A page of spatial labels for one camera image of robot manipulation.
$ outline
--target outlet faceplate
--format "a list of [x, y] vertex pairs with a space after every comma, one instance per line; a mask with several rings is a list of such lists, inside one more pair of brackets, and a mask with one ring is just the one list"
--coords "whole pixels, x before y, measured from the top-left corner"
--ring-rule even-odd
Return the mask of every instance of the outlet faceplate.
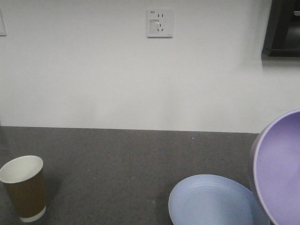
[[147, 36], [149, 38], [173, 37], [174, 10], [149, 9], [147, 11]]

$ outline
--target dark cabinet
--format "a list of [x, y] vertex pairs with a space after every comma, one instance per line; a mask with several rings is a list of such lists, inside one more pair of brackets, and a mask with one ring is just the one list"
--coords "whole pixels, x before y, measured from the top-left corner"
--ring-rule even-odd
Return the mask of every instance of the dark cabinet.
[[300, 57], [300, 0], [273, 0], [262, 53]]

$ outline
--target bowl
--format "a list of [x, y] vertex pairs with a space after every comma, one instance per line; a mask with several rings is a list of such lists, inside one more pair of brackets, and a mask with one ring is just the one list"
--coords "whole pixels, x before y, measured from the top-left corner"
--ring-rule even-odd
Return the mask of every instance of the bowl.
[[270, 123], [249, 157], [252, 193], [275, 225], [300, 222], [300, 110]]

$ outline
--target brown paper cup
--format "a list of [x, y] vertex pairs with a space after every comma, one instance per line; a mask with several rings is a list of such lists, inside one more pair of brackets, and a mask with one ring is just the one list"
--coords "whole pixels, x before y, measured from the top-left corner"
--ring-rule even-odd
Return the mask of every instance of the brown paper cup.
[[23, 222], [33, 222], [46, 211], [43, 160], [37, 156], [22, 156], [0, 169], [0, 181]]

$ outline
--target speckled surface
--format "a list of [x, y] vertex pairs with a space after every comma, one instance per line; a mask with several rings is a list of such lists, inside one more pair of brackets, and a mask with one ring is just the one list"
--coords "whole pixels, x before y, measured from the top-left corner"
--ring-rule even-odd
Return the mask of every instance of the speckled surface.
[[[0, 127], [0, 166], [44, 160], [47, 211], [33, 225], [171, 225], [168, 197], [196, 174], [249, 188], [247, 163], [257, 134]], [[0, 224], [22, 223], [0, 185]]]

